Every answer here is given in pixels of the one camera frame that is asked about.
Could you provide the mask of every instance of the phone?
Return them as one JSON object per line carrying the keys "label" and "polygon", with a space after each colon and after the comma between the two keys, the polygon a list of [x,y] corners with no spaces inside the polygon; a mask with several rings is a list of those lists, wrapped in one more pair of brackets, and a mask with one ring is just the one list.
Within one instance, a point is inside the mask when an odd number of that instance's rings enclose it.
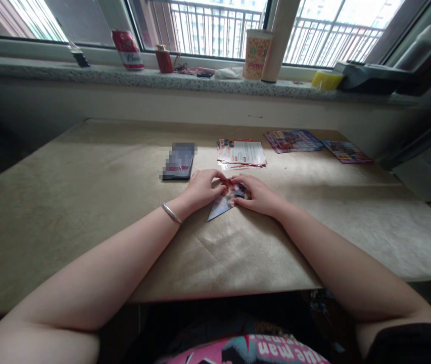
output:
{"label": "phone", "polygon": [[190,179],[194,162],[195,143],[173,143],[165,167],[163,180]]}

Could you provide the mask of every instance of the tan tablecloth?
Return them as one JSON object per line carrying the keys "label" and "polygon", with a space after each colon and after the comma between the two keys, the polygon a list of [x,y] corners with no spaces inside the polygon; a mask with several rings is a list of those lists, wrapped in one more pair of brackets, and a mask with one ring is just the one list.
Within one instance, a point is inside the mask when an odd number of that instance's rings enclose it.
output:
{"label": "tan tablecloth", "polygon": [[[266,128],[84,122],[0,175],[0,313],[104,239],[181,193],[159,179],[172,142],[196,142],[195,169],[216,168],[218,138],[262,140],[248,170],[407,280],[431,280],[431,209],[376,165],[327,150],[276,154]],[[335,131],[314,130],[320,139]],[[314,288],[314,272],[273,219],[234,208],[183,224],[133,301]]]}

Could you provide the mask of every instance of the beer can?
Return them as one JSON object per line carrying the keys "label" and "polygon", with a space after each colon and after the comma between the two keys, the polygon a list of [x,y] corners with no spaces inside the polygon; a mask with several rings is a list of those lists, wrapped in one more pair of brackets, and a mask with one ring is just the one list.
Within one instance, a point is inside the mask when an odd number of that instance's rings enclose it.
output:
{"label": "beer can", "polygon": [[131,32],[113,29],[113,41],[124,67],[133,71],[145,68]]}

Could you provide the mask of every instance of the glass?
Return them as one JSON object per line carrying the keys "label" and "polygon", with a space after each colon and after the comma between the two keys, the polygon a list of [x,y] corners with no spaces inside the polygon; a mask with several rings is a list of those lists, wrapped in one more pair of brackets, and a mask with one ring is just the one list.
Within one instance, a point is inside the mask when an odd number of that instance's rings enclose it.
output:
{"label": "glass", "polygon": [[145,49],[243,59],[246,30],[262,29],[267,0],[130,0]]}
{"label": "glass", "polygon": [[283,62],[317,67],[365,62],[404,1],[302,0]]}
{"label": "glass", "polygon": [[0,0],[0,36],[114,46],[93,0]]}

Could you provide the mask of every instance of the granite window sill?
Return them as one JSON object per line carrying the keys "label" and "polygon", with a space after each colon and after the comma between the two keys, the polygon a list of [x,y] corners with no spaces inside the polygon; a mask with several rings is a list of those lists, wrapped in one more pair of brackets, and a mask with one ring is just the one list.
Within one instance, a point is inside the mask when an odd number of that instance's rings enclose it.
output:
{"label": "granite window sill", "polygon": [[415,106],[419,100],[416,97],[398,94],[376,96],[323,91],[312,87],[309,83],[294,84],[292,81],[285,80],[280,80],[275,84],[244,80],[217,80],[214,77],[205,79],[175,73],[161,74],[159,70],[151,69],[133,72],[122,67],[102,65],[80,68],[76,64],[67,62],[0,57],[0,78],[2,77],[401,107]]}

